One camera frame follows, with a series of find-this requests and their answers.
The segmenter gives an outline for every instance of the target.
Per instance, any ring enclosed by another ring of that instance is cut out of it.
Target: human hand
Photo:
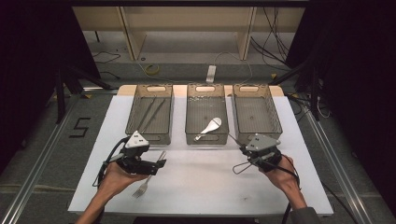
[[[278,166],[294,174],[293,159],[291,157],[282,155],[282,160],[279,162]],[[300,192],[300,187],[294,175],[280,169],[274,169],[266,173],[262,169],[259,170],[270,179],[271,183],[285,193],[293,210],[307,207],[304,196]]]
[[[106,169],[105,177],[100,184],[98,193],[111,199],[121,193],[135,181],[143,180],[148,175],[130,175],[122,170],[116,162],[111,162]]]
[[[93,196],[90,204],[76,221],[76,224],[93,223],[107,202],[121,193],[135,181],[146,179],[148,175],[130,175],[122,170],[116,162],[111,162],[106,169],[105,177]]]
[[[293,159],[291,157],[283,155],[278,166],[294,173]],[[296,178],[285,171],[274,169],[265,173],[261,168],[259,170],[270,179],[271,183],[284,192],[289,189],[298,188]]]

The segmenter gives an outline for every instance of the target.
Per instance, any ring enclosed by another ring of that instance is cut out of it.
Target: silver utensil
[[[166,155],[166,151],[163,151],[163,153],[161,154],[160,158],[158,159],[158,161],[162,160]],[[142,196],[146,190],[149,187],[149,180],[151,179],[151,175],[148,176],[148,178],[146,179],[145,183],[143,183],[142,185],[140,185],[140,187],[134,192],[134,194],[132,196],[138,198],[140,196]]]
[[[194,141],[198,141],[202,137],[202,134],[204,134],[204,133],[209,133],[209,132],[215,131],[217,128],[220,127],[220,125],[221,125],[221,119],[213,118],[212,120],[210,120],[207,127],[203,131],[201,131],[200,134],[195,136]]]
[[[163,105],[163,103],[165,102],[165,99],[163,99],[160,104],[157,106],[157,108],[155,109],[154,113],[151,115],[151,117],[149,118],[146,126],[143,128],[141,133],[144,133],[147,129],[147,127],[150,125],[151,121],[154,119],[155,115],[157,115],[158,111],[161,109],[161,106]]]
[[[140,120],[139,125],[137,125],[136,130],[139,131],[140,126],[142,125],[143,121],[145,121],[146,116],[148,115],[152,105],[154,104],[155,99],[157,98],[156,95],[154,95],[154,98],[152,98],[151,102],[148,105],[148,108],[146,109],[146,113],[143,115],[143,118]]]

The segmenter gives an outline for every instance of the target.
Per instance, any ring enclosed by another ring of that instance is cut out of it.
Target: white table
[[[234,136],[231,98],[226,99],[230,134]],[[113,97],[69,212],[83,212],[95,194],[96,188],[92,183],[102,161],[126,136],[125,127],[132,102],[133,96]],[[314,207],[320,216],[332,215],[332,207],[288,99],[274,97],[274,102],[283,129],[279,150],[293,157],[308,205]],[[283,214],[288,204],[285,195],[256,167],[251,166],[240,175],[233,173],[233,166],[247,161],[247,157],[242,155],[231,137],[224,146],[187,145],[184,133],[186,105],[185,97],[175,97],[171,145],[151,147],[142,155],[143,160],[156,161],[162,150],[167,150],[167,163],[151,178],[147,192],[140,198],[132,197],[141,185],[141,182],[134,183],[106,205],[106,212],[147,217],[262,217]]]

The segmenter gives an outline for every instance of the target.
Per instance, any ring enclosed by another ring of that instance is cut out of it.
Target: wire
[[[157,66],[154,67],[154,64],[149,64],[145,67],[145,73],[146,75],[154,76],[157,75],[160,72],[160,66],[156,64]]]
[[[253,41],[253,42],[250,42],[250,44],[253,46],[253,48],[254,48],[255,50],[257,50],[259,53],[262,54],[262,60],[264,61],[265,64],[267,64],[267,65],[270,66],[270,67],[273,67],[273,68],[276,68],[276,69],[279,69],[279,70],[283,70],[283,71],[288,71],[288,72],[289,72],[289,69],[283,69],[283,68],[274,67],[274,66],[268,64],[267,61],[265,61],[264,56],[267,57],[267,58],[270,58],[270,59],[274,59],[274,60],[276,60],[276,61],[278,61],[278,62],[280,62],[280,63],[285,64],[284,61],[280,60],[280,59],[279,59],[278,57],[276,57],[273,53],[271,53],[270,51],[268,51],[267,49],[265,49],[266,40],[265,40],[265,43],[263,44],[263,46],[261,46],[253,37],[251,37],[250,39]]]
[[[235,171],[235,168],[236,168],[236,167],[241,166],[241,165],[245,165],[245,164],[247,164],[247,163],[250,163],[250,165],[247,166],[247,167],[245,167],[245,168],[244,168],[243,170],[241,170],[240,172],[236,172],[236,171]],[[251,165],[252,165],[252,163],[251,163],[250,161],[246,161],[246,162],[237,164],[237,165],[235,165],[235,166],[233,167],[233,173],[236,174],[236,175],[239,175],[239,174],[241,174],[242,172],[246,171],[246,169],[249,168]]]
[[[266,164],[268,164],[268,165],[273,166],[274,168],[276,168],[276,169],[278,169],[278,170],[281,170],[281,171],[283,171],[283,172],[286,172],[286,173],[292,175],[292,176],[296,179],[296,181],[297,181],[297,186],[298,186],[298,188],[300,188],[300,177],[298,176],[298,172],[297,172],[296,168],[294,167],[293,163],[291,162],[291,160],[289,160],[289,158],[288,158],[287,156],[285,156],[285,155],[282,154],[282,157],[284,157],[286,160],[288,160],[288,162],[289,162],[289,163],[291,164],[291,166],[293,167],[293,170],[294,170],[295,173],[291,172],[291,171],[288,170],[288,169],[285,169],[285,168],[283,168],[283,167],[280,167],[280,166],[278,166],[278,165],[274,165],[274,164],[272,164],[271,162],[268,162],[268,161],[263,161],[263,162],[266,163]],[[290,203],[288,203],[288,206],[286,207],[286,211],[285,211],[285,213],[283,214],[282,224],[286,224],[286,222],[288,221],[290,210],[291,210],[291,205],[290,205]]]
[[[273,21],[273,25],[271,25],[270,19],[268,18],[267,12],[265,11],[265,7],[263,7],[262,10],[264,11],[264,15],[265,15],[265,18],[268,21],[268,25],[271,28],[270,34],[271,33],[274,34],[274,37],[276,38],[276,44],[277,44],[279,53],[280,53],[281,57],[283,58],[283,60],[285,60],[283,54],[285,56],[287,56],[286,51],[289,51],[289,49],[283,44],[283,41],[282,41],[282,39],[280,38],[280,36],[279,36],[279,34],[277,32],[277,25],[278,25],[277,14],[279,12],[279,9],[277,7],[274,7],[274,21]]]
[[[233,56],[236,60],[241,61],[241,62],[244,62],[244,63],[247,64],[248,69],[249,69],[249,71],[250,71],[250,77],[247,78],[247,79],[245,79],[243,82],[241,82],[241,83],[239,83],[239,84],[244,84],[245,82],[247,82],[247,81],[249,81],[251,78],[253,78],[253,72],[251,71],[250,64],[249,64],[247,61],[240,60],[239,58],[237,58],[236,56],[234,56],[234,55],[231,54],[230,52],[222,52],[222,53],[219,53],[219,54],[216,56],[215,60],[213,61],[213,65],[216,66],[216,60],[217,60],[218,57],[219,57],[220,55],[222,55],[222,54],[230,54],[230,55]]]
[[[295,101],[292,101],[292,100],[290,100],[291,102],[294,102],[295,104],[297,104],[298,106],[299,106],[299,108],[300,108],[300,110],[298,111],[298,112],[294,112],[293,111],[293,114],[294,115],[299,115],[299,114],[301,114],[301,112],[303,112],[303,107],[299,104],[299,103],[297,103],[297,102],[295,102]]]
[[[349,211],[349,209],[347,209],[347,206],[337,197],[337,195],[335,195],[335,193],[325,183],[323,183],[323,181],[320,180],[320,183],[326,190],[328,190],[330,192],[330,194],[332,194],[332,196],[334,196],[335,200],[337,200],[341,204],[341,206],[343,206],[343,208],[346,210],[346,212],[352,218],[353,222],[358,224],[359,223],[358,220],[355,218],[355,216],[353,216],[353,214]]]
[[[292,101],[296,102],[299,105],[308,106],[308,107],[310,106],[309,102],[307,102],[307,100],[305,100],[305,99],[294,97],[294,96],[292,96],[290,94],[287,94],[286,97],[288,97],[289,100],[292,100]]]
[[[146,75],[146,77],[149,77],[151,79],[158,79],[158,80],[164,80],[164,81],[169,81],[169,82],[187,82],[187,83],[195,83],[196,81],[189,81],[189,80],[172,80],[172,79],[167,79],[167,78],[162,78],[162,77],[153,77],[152,75],[147,74],[147,70],[142,66],[142,64],[138,63],[140,68],[142,68],[143,73]]]
[[[115,152],[115,151],[117,150],[117,148],[121,145],[121,143],[126,143],[126,142],[128,141],[129,138],[130,138],[130,136],[125,137],[125,138],[122,138],[122,139],[113,147],[113,149],[111,150],[110,154],[108,154],[107,159],[102,163],[102,166],[101,166],[101,168],[99,169],[98,175],[97,175],[97,177],[95,178],[95,180],[93,181],[93,184],[92,184],[93,187],[99,187],[99,186],[100,186],[100,184],[101,184],[101,182],[102,182],[102,180],[103,180],[103,177],[104,177],[104,175],[105,175],[105,170],[106,170],[108,164],[112,162],[112,161],[111,161],[111,157],[113,156],[114,152]]]
[[[323,113],[320,111],[320,108],[319,108],[319,102],[320,102],[320,98],[318,98],[318,104],[317,104],[319,114],[320,114],[323,118],[328,119],[328,118],[330,117],[330,114],[332,113],[332,111],[329,110],[329,114],[328,114],[328,115],[326,115],[326,116],[323,115]]]
[[[109,52],[107,52],[107,51],[100,51],[99,53],[92,55],[92,57],[94,58],[94,57],[96,57],[96,56],[98,56],[99,54],[102,54],[102,53],[106,53],[106,54],[114,55],[114,56],[116,56],[116,57],[115,57],[115,58],[113,58],[113,59],[110,59],[110,60],[108,60],[108,61],[105,61],[105,62],[96,62],[96,63],[109,63],[109,62],[112,62],[112,61],[114,61],[114,60],[116,60],[116,59],[118,59],[118,58],[120,58],[120,57],[121,57],[121,55],[120,55],[120,54],[109,53]]]

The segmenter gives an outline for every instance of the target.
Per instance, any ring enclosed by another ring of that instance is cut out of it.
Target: plastic container
[[[171,84],[138,85],[125,132],[138,130],[151,145],[171,143],[174,94]]]
[[[233,117],[236,138],[243,144],[256,133],[275,139],[282,134],[268,85],[233,85]]]
[[[220,118],[218,129],[195,137],[213,118]],[[228,138],[227,107],[222,84],[189,84],[187,87],[186,138],[188,145],[225,145]]]

